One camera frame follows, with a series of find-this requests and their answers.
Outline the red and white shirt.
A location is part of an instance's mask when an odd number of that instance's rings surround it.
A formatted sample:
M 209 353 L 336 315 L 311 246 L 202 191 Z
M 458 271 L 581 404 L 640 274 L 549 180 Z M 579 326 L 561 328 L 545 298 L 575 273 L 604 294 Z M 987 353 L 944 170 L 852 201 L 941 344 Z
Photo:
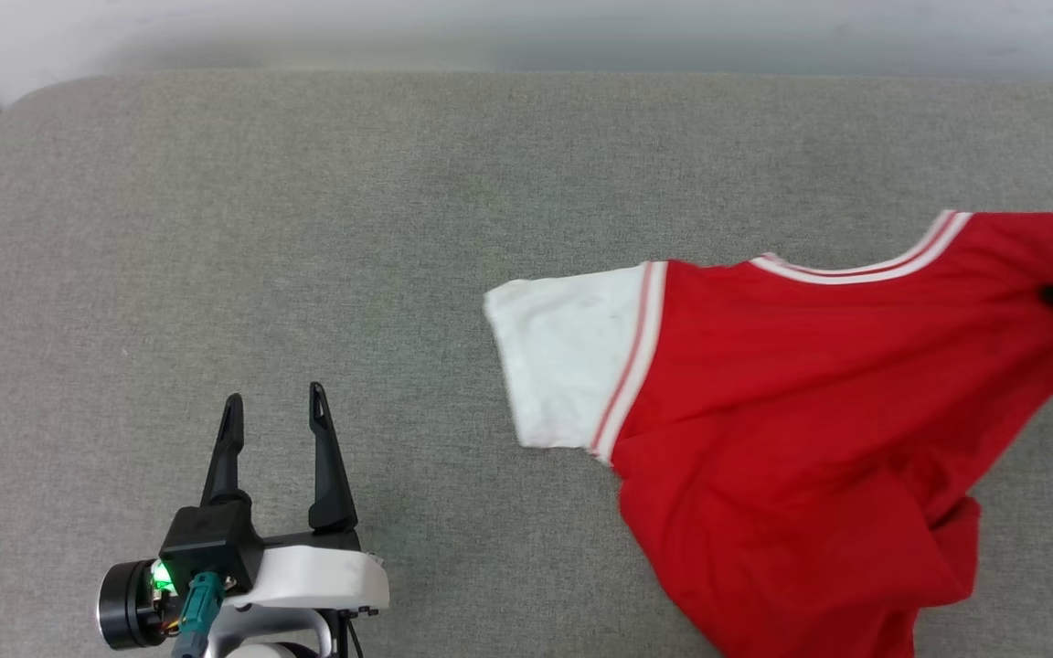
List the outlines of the red and white shirt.
M 582 448 L 726 658 L 915 658 L 973 594 L 971 488 L 1053 396 L 1053 213 L 941 213 L 911 250 L 509 281 L 516 438 Z

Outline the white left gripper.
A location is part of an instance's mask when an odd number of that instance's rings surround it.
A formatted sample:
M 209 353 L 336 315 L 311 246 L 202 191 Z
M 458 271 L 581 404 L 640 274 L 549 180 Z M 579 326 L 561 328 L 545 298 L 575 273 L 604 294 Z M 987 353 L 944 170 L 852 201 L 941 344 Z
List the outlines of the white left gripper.
M 355 532 L 355 500 L 327 396 L 318 382 L 309 393 L 316 467 L 307 525 L 316 534 Z M 250 505 L 239 487 L 243 446 L 243 399 L 231 393 L 210 454 L 201 505 Z M 187 616 L 188 591 L 178 594 L 162 559 L 113 566 L 97 602 L 101 639 L 114 651 L 171 647 L 173 658 L 363 658 L 354 620 L 389 605 L 386 571 L 375 555 L 307 546 L 295 537 L 266 549 L 247 594 L 229 589 L 208 603 L 208 622 L 196 624 Z

